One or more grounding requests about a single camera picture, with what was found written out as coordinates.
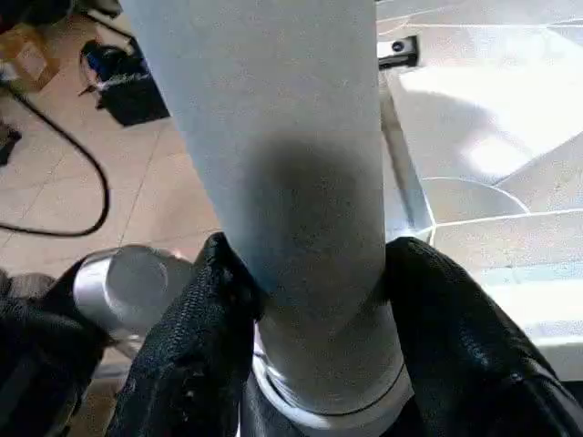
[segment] metal pipe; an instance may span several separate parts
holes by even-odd
[[[403,362],[374,293],[374,3],[122,4],[231,246],[269,294],[259,333],[272,383],[319,414],[375,403]]]

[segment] cardboard box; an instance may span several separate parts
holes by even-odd
[[[0,72],[22,91],[40,91],[58,72],[40,35],[29,25],[0,34]]]

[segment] tiled floor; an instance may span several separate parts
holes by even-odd
[[[77,95],[83,88],[78,50],[94,37],[93,25],[75,21],[46,33],[61,71],[30,98],[103,164],[112,209],[106,225],[82,239],[0,233],[0,266],[58,276],[91,251],[129,242],[178,249],[194,258],[219,223],[172,120],[122,128],[107,112],[97,111],[92,96]],[[0,219],[51,229],[90,225],[101,201],[91,167],[7,97],[0,98],[0,115],[23,134],[9,165],[0,168]]]

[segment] white cylinder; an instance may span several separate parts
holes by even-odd
[[[403,361],[374,293],[374,3],[122,4],[231,246],[269,295],[259,331],[273,384],[310,412],[376,402]]]

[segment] black textured pad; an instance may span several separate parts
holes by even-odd
[[[254,290],[224,235],[211,236],[134,360],[107,435],[235,435],[259,315]]]
[[[430,435],[580,435],[576,401],[464,269],[417,239],[389,243],[386,265],[387,297]]]

